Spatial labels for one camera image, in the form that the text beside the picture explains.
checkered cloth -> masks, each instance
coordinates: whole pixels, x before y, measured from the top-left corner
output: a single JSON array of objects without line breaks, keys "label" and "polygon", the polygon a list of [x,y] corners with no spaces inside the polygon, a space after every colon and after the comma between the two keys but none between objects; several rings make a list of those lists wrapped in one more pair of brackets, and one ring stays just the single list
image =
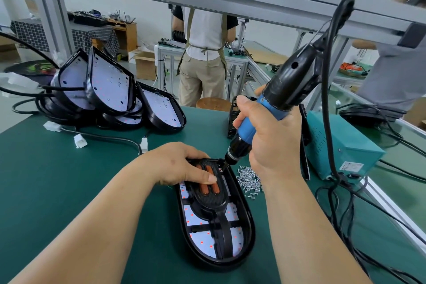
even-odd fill
[{"label": "checkered cloth", "polygon": [[[92,46],[92,39],[99,39],[104,42],[104,48],[115,56],[118,51],[117,35],[111,26],[93,27],[69,22],[72,30],[72,38],[76,50],[82,48],[87,54]],[[41,19],[20,19],[12,21],[10,29],[16,36],[36,49],[49,52],[46,35],[44,33]]]}]

gray shirt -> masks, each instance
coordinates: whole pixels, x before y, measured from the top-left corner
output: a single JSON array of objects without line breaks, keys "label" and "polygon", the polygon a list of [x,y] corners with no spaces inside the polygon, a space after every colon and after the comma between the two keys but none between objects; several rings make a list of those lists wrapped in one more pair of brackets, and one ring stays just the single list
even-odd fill
[{"label": "gray shirt", "polygon": [[379,59],[357,94],[377,105],[409,110],[426,94],[426,37],[416,49],[376,44]]}]

worker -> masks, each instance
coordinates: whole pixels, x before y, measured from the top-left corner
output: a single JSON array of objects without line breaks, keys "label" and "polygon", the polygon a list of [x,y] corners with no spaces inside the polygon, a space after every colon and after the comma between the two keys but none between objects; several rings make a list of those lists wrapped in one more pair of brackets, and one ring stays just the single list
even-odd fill
[{"label": "worker", "polygon": [[201,98],[224,98],[225,42],[235,40],[237,17],[176,6],[172,29],[184,31],[187,43],[178,66],[180,105],[195,107]]},{"label": "worker", "polygon": [[[426,0],[420,0],[417,6],[426,8]],[[379,52],[379,58],[357,92],[360,97],[376,105],[408,111],[426,94],[426,38],[415,49],[359,39],[354,40],[352,46]]]},{"label": "worker", "polygon": [[[238,96],[237,105],[241,115],[235,127],[247,116],[257,130],[249,159],[262,179],[281,282],[342,283],[344,278],[345,284],[371,283],[301,176],[299,108],[277,121],[265,107],[244,96]],[[10,283],[120,283],[142,206],[154,184],[216,182],[215,176],[190,165],[187,158],[208,156],[174,142],[126,165]],[[159,257],[160,263],[162,259],[167,256]]]}]

person's right hand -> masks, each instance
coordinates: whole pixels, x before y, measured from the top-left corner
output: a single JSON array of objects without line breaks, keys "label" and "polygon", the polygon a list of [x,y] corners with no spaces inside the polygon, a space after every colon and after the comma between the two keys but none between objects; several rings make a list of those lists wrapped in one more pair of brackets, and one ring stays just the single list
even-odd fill
[{"label": "person's right hand", "polygon": [[244,96],[237,97],[241,110],[234,126],[238,128],[248,117],[256,128],[249,160],[261,179],[286,174],[300,174],[300,134],[302,118],[295,107],[283,120],[276,118],[261,104]]}]

control box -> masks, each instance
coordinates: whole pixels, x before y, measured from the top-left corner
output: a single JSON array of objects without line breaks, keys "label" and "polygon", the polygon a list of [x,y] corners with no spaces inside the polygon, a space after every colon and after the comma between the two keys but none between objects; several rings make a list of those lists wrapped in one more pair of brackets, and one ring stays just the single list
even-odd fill
[{"label": "control box", "polygon": [[[306,146],[306,156],[319,178],[328,179],[331,169],[322,113],[310,111],[307,121],[312,141]],[[330,129],[337,172],[349,182],[361,180],[386,153],[339,115],[330,115]]]}]

